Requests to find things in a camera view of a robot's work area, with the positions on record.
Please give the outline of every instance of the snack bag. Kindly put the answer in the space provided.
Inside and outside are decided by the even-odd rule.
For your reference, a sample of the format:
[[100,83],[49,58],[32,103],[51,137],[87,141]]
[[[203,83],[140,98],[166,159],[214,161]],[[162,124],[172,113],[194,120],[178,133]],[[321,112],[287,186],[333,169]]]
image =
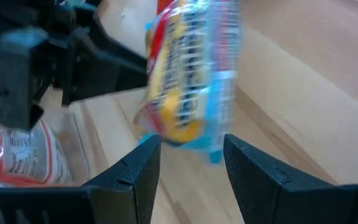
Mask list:
[[62,146],[42,120],[30,132],[0,126],[0,183],[16,187],[72,183]]
[[176,0],[155,18],[146,35],[148,91],[135,117],[142,132],[221,155],[237,73],[238,7],[236,0]]

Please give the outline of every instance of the plastic wrapper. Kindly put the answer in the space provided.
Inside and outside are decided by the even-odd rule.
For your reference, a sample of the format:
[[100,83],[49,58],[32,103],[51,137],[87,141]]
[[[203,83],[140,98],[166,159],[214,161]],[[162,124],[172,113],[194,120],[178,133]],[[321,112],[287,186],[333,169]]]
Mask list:
[[71,186],[88,180],[86,157],[70,115],[50,113],[29,132],[0,126],[0,187]]
[[143,133],[221,156],[231,127],[239,46],[238,2],[173,1],[146,35],[149,85],[135,117]]

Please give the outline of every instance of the wooden surface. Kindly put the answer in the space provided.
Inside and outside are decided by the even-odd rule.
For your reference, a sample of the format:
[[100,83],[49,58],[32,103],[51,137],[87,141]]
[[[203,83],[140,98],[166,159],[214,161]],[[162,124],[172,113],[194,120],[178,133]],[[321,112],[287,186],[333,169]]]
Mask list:
[[[358,182],[358,2],[248,0],[242,9],[232,133],[334,184]],[[154,0],[104,1],[99,16],[112,37],[144,55]],[[132,119],[143,96],[70,106],[91,177],[136,147]],[[225,167],[163,145],[152,223],[243,223]]]

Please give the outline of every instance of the wooden table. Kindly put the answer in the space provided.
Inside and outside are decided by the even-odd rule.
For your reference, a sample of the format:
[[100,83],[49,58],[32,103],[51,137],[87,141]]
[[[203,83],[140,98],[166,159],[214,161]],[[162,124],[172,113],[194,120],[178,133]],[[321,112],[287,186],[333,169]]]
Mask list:
[[[358,182],[358,2],[250,0],[232,133],[331,183]],[[141,55],[154,0],[105,0],[108,33]],[[137,145],[144,90],[75,103],[95,176]],[[57,99],[58,93],[48,97]],[[226,169],[162,146],[152,223],[243,223]]]

